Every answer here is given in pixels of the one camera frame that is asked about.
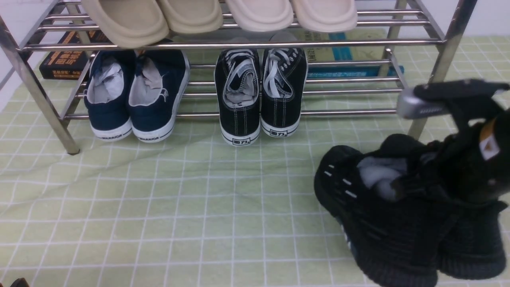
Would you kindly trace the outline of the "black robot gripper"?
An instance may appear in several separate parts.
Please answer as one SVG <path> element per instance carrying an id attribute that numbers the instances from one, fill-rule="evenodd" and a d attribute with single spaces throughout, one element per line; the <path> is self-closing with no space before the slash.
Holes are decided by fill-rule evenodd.
<path id="1" fill-rule="evenodd" d="M 413 99 L 419 117 L 450 114 L 458 132 L 445 139 L 437 169 L 450 191 L 469 203 L 486 203 L 509 191 L 509 110 L 493 96 L 509 91 L 505 82 L 482 79 L 421 84 Z M 406 197 L 440 199 L 436 174 L 411 173 L 390 183 L 397 201 Z"/>

